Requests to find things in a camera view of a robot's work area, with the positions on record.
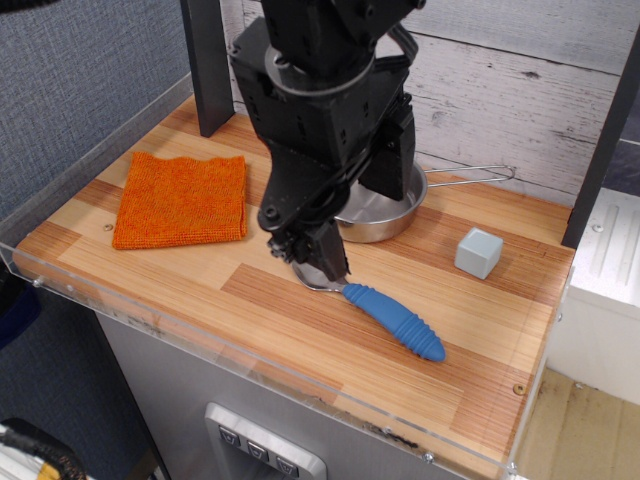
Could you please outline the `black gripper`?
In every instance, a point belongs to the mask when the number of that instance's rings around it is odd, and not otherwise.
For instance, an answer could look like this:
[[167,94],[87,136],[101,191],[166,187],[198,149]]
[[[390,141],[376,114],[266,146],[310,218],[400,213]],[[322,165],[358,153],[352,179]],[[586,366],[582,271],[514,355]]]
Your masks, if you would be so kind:
[[398,20],[257,18],[230,60],[271,174],[271,254],[329,281],[349,273],[339,214],[354,183],[403,200],[414,163],[411,35]]

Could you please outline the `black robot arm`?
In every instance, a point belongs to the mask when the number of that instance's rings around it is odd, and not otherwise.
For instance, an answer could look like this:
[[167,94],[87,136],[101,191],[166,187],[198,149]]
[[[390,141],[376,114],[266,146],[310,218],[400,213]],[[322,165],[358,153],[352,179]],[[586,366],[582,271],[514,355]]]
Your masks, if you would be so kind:
[[266,1],[230,63],[271,173],[258,214],[274,256],[330,280],[349,270],[336,216],[361,183],[405,197],[415,155],[404,90],[416,1]]

